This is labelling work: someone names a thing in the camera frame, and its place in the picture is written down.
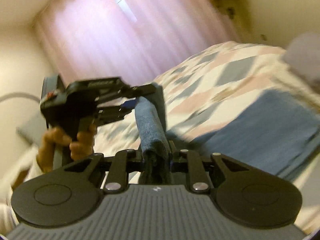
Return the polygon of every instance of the person's arm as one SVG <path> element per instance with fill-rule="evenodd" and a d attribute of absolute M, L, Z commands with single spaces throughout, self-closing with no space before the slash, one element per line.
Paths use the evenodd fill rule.
<path fill-rule="evenodd" d="M 42 145 L 39 148 L 36 158 L 34 158 L 30 169 L 23 170 L 19 173 L 16 181 L 8 186 L 7 197 L 0 201 L 0 234 L 6 235 L 17 224 L 18 220 L 11 207 L 11 196 L 21 183 L 26 180 L 33 179 L 43 173 L 52 171 L 53 155 L 55 145 L 69 146 L 71 150 L 71 158 L 75 160 L 82 159 L 92 154 L 94 146 L 94 135 L 97 133 L 95 125 L 90 125 L 88 132 L 79 132 L 78 141 L 72 142 L 71 138 L 65 134 L 60 127 L 47 130 L 43 135 Z"/>

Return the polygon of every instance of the patterned bedsheet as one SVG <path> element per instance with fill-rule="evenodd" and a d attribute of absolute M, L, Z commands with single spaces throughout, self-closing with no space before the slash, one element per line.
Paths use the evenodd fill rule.
<path fill-rule="evenodd" d="M 278 47 L 229 41 L 209 47 L 158 76 L 155 82 L 164 87 L 167 129 L 185 140 L 220 129 L 269 88 L 289 91 L 320 113 L 320 96 L 287 70 L 288 65 L 281 61 L 284 52 Z M 121 149 L 137 149 L 139 144 L 131 113 L 123 121 L 99 128 L 95 152 L 113 156 Z M 300 178 L 295 184 L 302 188 L 305 181 Z M 309 221 L 319 210 L 319 201 L 304 207 L 296 225 L 307 230 L 310 224 L 320 224 L 319 218 Z"/>

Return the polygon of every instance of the human hand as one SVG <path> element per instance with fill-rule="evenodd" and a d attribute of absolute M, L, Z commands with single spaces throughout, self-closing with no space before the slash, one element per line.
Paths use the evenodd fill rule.
<path fill-rule="evenodd" d="M 54 127 L 47 130 L 42 136 L 42 145 L 36 157 L 39 167 L 43 172 L 52 171 L 53 155 L 55 145 L 69 146 L 71 158 L 76 161 L 92 154 L 94 146 L 94 136 L 97 134 L 97 127 L 94 124 L 89 126 L 87 132 L 79 132 L 77 140 L 72 142 L 61 127 Z"/>

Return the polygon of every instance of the silver screw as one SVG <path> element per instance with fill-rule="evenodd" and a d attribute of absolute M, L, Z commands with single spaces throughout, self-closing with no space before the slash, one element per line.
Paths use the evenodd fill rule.
<path fill-rule="evenodd" d="M 118 190 L 121 188 L 121 185 L 117 182 L 110 182 L 105 186 L 105 188 L 107 190 Z"/>
<path fill-rule="evenodd" d="M 197 182 L 195 184 L 192 185 L 193 189 L 196 191 L 202 191 L 202 190 L 206 190 L 208 189 L 208 184 L 204 183 L 204 182 Z"/>

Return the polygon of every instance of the pillow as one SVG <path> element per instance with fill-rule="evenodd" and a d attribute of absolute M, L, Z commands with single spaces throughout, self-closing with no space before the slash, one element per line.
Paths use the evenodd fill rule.
<path fill-rule="evenodd" d="M 47 125 L 41 112 L 37 112 L 25 124 L 17 127 L 17 133 L 25 138 L 30 144 L 41 145 L 42 135 L 47 130 Z"/>
<path fill-rule="evenodd" d="M 290 71 L 320 93 L 320 34 L 305 33 L 295 38 L 284 53 Z"/>

